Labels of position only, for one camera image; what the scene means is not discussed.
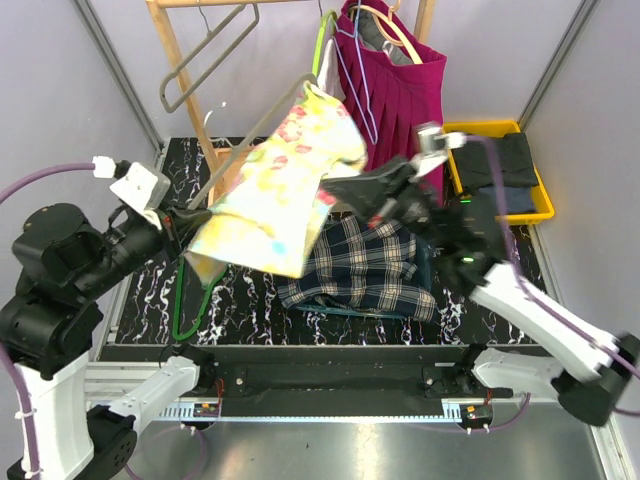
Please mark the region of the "lime green plastic hanger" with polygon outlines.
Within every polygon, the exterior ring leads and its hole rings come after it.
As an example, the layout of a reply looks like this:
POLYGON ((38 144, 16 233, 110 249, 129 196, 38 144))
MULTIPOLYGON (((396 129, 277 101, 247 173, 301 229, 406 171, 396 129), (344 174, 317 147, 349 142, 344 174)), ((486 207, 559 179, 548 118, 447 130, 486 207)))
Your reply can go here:
POLYGON ((336 19, 337 19, 337 14, 334 10, 328 11, 321 17, 318 33, 316 35, 314 54, 313 54, 312 66, 311 66, 311 73, 315 77, 318 77, 318 74, 320 71, 326 37, 330 33, 330 26, 335 22, 336 19))

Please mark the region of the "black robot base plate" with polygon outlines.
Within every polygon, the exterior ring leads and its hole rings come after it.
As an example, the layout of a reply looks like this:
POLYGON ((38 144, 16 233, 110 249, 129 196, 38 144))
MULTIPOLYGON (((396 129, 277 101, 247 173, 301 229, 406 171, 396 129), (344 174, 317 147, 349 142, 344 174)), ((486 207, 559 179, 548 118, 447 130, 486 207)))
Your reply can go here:
POLYGON ((418 391, 443 378, 455 398, 478 397, 492 389, 500 395, 528 393, 555 400, 556 391, 543 381, 559 374, 554 361, 536 346, 124 345, 104 348, 90 363, 86 390, 100 398, 123 395, 177 354, 204 355, 232 398, 276 388, 418 391))

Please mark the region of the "navy plaid skirt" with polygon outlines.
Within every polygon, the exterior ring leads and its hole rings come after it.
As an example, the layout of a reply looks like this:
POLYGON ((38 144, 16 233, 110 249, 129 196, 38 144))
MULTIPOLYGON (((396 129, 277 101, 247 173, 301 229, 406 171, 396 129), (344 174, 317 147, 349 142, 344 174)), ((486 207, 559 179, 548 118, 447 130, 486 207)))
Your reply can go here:
POLYGON ((331 219, 302 277, 274 281, 286 308, 322 306, 421 322, 436 312, 429 247, 397 221, 370 228, 353 215, 331 219))

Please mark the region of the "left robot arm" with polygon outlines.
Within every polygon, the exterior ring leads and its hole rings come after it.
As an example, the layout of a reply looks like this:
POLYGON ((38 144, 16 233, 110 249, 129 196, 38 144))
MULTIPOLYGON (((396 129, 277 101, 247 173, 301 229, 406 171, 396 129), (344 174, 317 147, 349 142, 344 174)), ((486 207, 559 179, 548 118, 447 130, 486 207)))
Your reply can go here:
POLYGON ((86 404, 92 334, 103 318, 98 299, 148 260, 177 259, 210 214, 167 205, 159 216, 153 225, 123 205, 102 232, 77 206, 59 203, 25 221, 12 246, 22 272, 1 311, 1 343, 24 384, 25 452, 9 478, 109 479, 165 407, 214 388, 214 356, 182 345, 132 392, 86 404))

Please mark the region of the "green velvet hanger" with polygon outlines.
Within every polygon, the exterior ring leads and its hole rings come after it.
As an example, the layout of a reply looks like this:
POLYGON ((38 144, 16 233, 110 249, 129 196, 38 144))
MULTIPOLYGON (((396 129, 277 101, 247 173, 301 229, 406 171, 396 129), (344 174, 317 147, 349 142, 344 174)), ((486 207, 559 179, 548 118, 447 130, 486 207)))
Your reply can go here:
POLYGON ((171 336, 175 342, 184 343, 196 335, 205 314, 210 309, 214 289, 223 280, 227 270, 227 267, 223 267, 211 282, 200 288, 200 293, 196 295, 195 286, 187 285, 189 274, 186 260, 182 258, 179 261, 175 276, 175 298, 171 321, 171 336))

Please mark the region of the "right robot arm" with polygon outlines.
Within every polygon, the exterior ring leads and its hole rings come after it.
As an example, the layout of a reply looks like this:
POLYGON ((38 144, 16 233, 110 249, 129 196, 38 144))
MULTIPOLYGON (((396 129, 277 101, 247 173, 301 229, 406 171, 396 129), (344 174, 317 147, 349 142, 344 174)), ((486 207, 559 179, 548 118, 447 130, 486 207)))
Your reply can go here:
POLYGON ((456 390, 470 397, 508 389, 552 398, 581 422, 605 425, 639 374, 638 338, 594 327, 529 282, 509 257, 512 241, 490 200, 438 206, 419 182, 446 159, 395 157, 373 171, 330 175, 320 187, 361 219, 374 225, 397 220, 431 243, 440 251, 435 269, 448 287, 508 320, 547 353, 527 356, 474 344, 447 370, 456 390))

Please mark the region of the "white skirt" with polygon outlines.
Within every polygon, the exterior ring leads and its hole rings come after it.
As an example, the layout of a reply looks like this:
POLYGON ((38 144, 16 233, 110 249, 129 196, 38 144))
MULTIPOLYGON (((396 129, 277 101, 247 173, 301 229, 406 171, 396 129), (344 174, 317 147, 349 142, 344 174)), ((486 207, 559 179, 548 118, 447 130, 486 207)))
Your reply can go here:
POLYGON ((326 43, 316 78, 318 87, 323 92, 340 101, 345 100, 346 96, 340 82, 337 48, 333 38, 326 43))

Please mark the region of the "floral pastel skirt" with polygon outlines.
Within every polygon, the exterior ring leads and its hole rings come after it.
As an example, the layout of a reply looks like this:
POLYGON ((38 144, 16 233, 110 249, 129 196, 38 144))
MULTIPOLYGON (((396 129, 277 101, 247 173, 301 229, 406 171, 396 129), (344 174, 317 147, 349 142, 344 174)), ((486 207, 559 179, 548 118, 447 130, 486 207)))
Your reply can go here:
POLYGON ((203 284, 217 278, 223 262, 301 277, 337 202, 321 181, 356 176, 366 163, 366 143, 341 101, 305 82, 278 128, 211 206, 186 260, 203 284))

